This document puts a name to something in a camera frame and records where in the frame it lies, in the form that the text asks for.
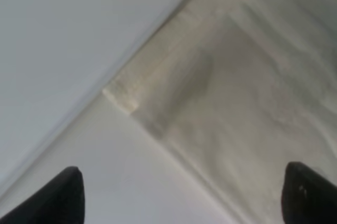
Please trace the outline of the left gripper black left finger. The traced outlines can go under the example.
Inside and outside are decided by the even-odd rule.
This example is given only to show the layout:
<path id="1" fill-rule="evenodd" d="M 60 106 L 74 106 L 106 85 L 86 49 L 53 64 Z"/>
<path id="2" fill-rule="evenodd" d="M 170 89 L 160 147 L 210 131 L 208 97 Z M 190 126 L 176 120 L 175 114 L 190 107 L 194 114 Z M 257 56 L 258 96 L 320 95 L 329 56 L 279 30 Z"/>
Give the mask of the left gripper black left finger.
<path id="1" fill-rule="evenodd" d="M 44 187 L 1 217 L 1 223 L 84 223 L 85 190 L 78 167 L 62 170 Z"/>

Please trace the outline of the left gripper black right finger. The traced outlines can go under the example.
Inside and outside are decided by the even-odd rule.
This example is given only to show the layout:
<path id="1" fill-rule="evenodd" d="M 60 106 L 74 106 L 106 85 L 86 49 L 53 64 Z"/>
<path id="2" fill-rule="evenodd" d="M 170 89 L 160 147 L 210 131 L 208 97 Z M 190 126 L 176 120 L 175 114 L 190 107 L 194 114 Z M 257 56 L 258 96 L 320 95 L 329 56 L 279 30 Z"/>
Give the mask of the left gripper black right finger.
<path id="1" fill-rule="evenodd" d="M 281 196 L 284 223 L 336 223 L 336 185 L 302 162 L 285 169 Z"/>

